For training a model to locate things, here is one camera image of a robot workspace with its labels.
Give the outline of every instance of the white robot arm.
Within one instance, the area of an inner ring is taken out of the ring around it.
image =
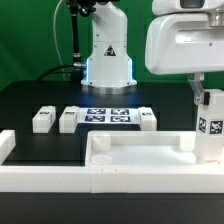
[[[193,73],[189,82],[199,105],[194,153],[206,163],[219,162],[224,145],[224,92],[201,85],[204,72],[224,71],[223,6],[224,0],[154,0],[154,13],[163,16],[151,23],[146,44],[150,72]]]
[[[137,84],[132,79],[132,60],[127,55],[127,17],[111,2],[95,5],[93,52],[87,60],[84,89],[119,94]]]

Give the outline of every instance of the green backdrop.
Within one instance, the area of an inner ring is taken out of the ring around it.
[[[53,41],[53,14],[59,0],[0,1],[0,89],[19,80],[34,80],[59,65]],[[144,65],[144,41],[154,17],[152,0],[121,0],[116,3],[128,16],[128,54],[134,61],[134,77],[150,82]],[[72,34],[66,3],[57,20],[59,48],[64,63],[72,62]],[[83,60],[91,54],[91,17],[79,16],[80,46]],[[186,82],[187,76],[156,76],[155,82]],[[222,73],[206,74],[206,88],[223,88]]]

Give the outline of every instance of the black tabletop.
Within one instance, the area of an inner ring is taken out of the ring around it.
[[[33,134],[32,117],[43,105],[56,106],[56,122],[49,134]],[[68,105],[152,107],[158,130],[195,130],[197,108],[187,84],[139,84],[136,92],[103,96],[69,82],[17,82],[0,92],[0,128],[15,129],[17,142],[3,165],[84,166],[88,131],[140,130],[79,124],[74,134],[59,134],[58,119]],[[0,223],[220,224],[223,208],[223,194],[1,193]]]
[[[44,105],[56,107],[56,121],[48,134],[33,134],[32,118]],[[59,118],[70,105],[152,107],[158,130],[194,130],[195,126],[196,107],[187,84],[139,84],[135,92],[101,95],[84,92],[70,82],[17,82],[0,92],[0,128],[16,131],[16,147],[3,165],[84,166],[89,131],[140,131],[138,125],[79,124],[74,134],[60,134]]]

